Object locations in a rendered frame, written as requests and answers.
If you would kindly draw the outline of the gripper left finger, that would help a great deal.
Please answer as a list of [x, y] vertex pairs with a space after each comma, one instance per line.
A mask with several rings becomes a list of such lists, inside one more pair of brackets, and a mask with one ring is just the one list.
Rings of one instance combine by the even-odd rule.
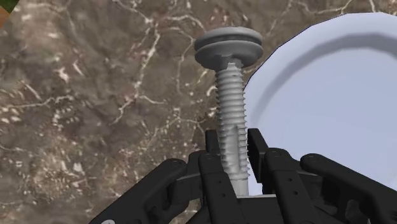
[[235, 198], [220, 162], [218, 135], [205, 132], [205, 150], [185, 162], [169, 158], [150, 171], [89, 224], [169, 224], [190, 201], [202, 199], [202, 213], [221, 213], [222, 200]]

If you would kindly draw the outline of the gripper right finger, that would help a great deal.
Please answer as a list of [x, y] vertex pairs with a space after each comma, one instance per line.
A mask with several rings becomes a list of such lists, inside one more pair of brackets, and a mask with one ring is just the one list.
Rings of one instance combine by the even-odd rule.
[[247, 133], [248, 155], [265, 194], [276, 195], [284, 224], [349, 224], [349, 201], [371, 224], [397, 224], [397, 191], [317, 153], [295, 160], [270, 148], [258, 129]]

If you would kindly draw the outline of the grey threaded screw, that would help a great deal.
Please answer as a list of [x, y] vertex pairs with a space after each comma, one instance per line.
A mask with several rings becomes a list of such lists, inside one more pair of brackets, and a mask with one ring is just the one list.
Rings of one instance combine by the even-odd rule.
[[221, 163], [238, 196], [249, 195], [242, 68], [263, 55], [261, 44], [261, 34], [246, 27], [217, 28], [194, 43], [195, 60], [215, 72]]

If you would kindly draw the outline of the white plate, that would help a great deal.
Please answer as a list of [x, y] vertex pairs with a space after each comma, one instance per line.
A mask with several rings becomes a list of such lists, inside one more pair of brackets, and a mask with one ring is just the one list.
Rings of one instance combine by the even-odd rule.
[[348, 13], [278, 47], [245, 87], [247, 126], [397, 190], [397, 16]]

